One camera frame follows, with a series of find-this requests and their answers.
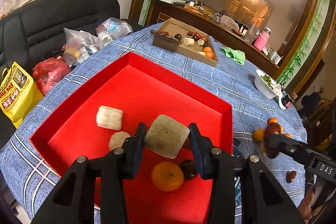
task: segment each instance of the pink bottle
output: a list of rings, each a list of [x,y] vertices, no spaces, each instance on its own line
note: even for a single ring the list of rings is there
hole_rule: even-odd
[[[262,51],[263,48],[266,46],[268,38],[271,34],[270,28],[266,27],[257,37],[256,41],[254,42],[253,46],[256,47],[258,50]]]

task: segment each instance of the black sofa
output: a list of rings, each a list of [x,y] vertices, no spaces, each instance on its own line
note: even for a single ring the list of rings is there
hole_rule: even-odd
[[[117,0],[35,0],[0,20],[0,75],[16,61],[28,73],[66,43],[63,28],[96,35],[96,27],[110,17],[120,18]],[[126,20],[134,32],[143,28]],[[0,111],[0,149],[15,132]]]

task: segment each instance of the red tray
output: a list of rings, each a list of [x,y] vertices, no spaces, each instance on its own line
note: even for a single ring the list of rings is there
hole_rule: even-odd
[[[149,129],[160,114],[188,126],[196,122],[203,136],[232,154],[231,105],[162,66],[129,52],[70,95],[31,136],[44,160],[59,174],[80,156],[89,159],[109,152],[116,131],[96,124],[99,106],[123,110],[123,131],[135,133],[139,122]],[[186,181],[178,190],[163,192],[151,181],[152,168],[162,161],[192,159],[185,148],[177,158],[163,158],[145,148],[139,173],[124,180],[130,223],[203,223],[211,193],[211,180]],[[99,205],[100,180],[95,203]]]

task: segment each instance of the screw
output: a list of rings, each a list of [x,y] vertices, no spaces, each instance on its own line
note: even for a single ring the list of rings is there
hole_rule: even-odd
[[[80,164],[82,164],[82,163],[85,162],[85,161],[86,161],[86,157],[84,157],[84,156],[79,156],[79,157],[77,158],[77,162],[80,163]]]
[[[222,152],[222,150],[218,147],[214,147],[213,149],[211,149],[211,152],[215,155],[218,155]]]
[[[256,155],[252,155],[252,156],[250,156],[250,161],[252,161],[252,162],[258,162],[259,161],[259,157],[256,156]]]
[[[124,153],[124,150],[123,150],[121,147],[119,147],[119,148],[116,148],[116,149],[114,150],[114,153],[115,153],[116,155],[120,155],[120,154]]]

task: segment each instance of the red package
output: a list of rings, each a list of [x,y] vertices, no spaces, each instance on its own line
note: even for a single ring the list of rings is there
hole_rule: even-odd
[[[33,69],[33,78],[39,91],[43,95],[46,95],[70,71],[67,63],[61,59],[52,57],[35,66]]]

